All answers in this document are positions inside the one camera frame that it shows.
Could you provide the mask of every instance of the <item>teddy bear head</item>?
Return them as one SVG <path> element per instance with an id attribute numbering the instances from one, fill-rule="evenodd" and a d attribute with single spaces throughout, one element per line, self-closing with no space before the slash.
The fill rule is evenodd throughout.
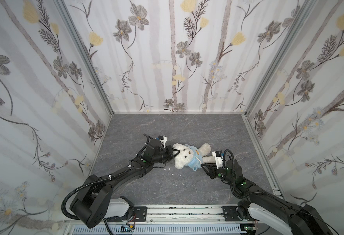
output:
<path id="1" fill-rule="evenodd" d="M 180 150 L 180 153 L 174 158 L 174 166 L 177 169 L 182 169 L 184 166 L 188 165 L 189 162 L 193 159 L 193 150 L 182 144 L 174 144 L 173 148 Z"/>

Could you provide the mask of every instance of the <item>gray marble floor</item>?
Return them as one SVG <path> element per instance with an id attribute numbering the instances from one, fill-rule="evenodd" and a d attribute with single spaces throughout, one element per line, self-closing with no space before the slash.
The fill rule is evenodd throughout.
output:
<path id="1" fill-rule="evenodd" d="M 115 114 L 103 140 L 93 174 L 103 176 L 126 166 L 146 141 L 167 137 L 167 144 L 200 147 L 209 143 L 215 150 L 230 149 L 243 174 L 264 190 L 270 184 L 239 114 Z M 177 170 L 174 160 L 117 190 L 112 198 L 126 196 L 135 204 L 232 204 L 238 200 L 229 186 L 210 179 L 203 169 Z"/>

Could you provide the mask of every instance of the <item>light blue shirt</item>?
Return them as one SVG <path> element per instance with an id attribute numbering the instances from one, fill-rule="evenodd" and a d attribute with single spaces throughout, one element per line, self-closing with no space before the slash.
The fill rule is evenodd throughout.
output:
<path id="1" fill-rule="evenodd" d="M 202 168 L 200 165 L 203 163 L 203 159 L 201 154 L 199 154 L 199 151 L 196 147 L 190 146 L 188 144 L 184 144 L 186 147 L 189 147 L 193 150 L 193 159 L 189 162 L 188 167 L 193 169 L 193 171 L 196 171 L 199 168 Z"/>

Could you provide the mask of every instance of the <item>floral wallpaper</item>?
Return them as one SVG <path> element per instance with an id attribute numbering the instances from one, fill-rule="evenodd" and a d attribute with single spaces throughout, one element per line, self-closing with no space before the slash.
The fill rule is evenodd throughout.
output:
<path id="1" fill-rule="evenodd" d="M 244 112 L 303 1 L 64 0 L 115 112 Z"/>
<path id="2" fill-rule="evenodd" d="M 52 1 L 0 0 L 0 234 L 61 234 L 109 115 Z"/>
<path id="3" fill-rule="evenodd" d="M 248 118 L 287 200 L 344 234 L 344 0 L 316 3 Z"/>

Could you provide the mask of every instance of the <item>teddy bear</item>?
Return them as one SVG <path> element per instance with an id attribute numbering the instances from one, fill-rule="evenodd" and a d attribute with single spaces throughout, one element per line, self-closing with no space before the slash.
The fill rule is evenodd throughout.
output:
<path id="1" fill-rule="evenodd" d="M 214 156 L 207 156 L 211 154 L 211 146 L 207 143 L 202 147 L 196 148 L 188 144 L 174 144 L 174 149 L 180 150 L 179 154 L 174 158 L 174 166 L 177 169 L 182 169 L 184 166 L 188 166 L 196 171 L 201 168 L 202 163 L 215 163 Z"/>

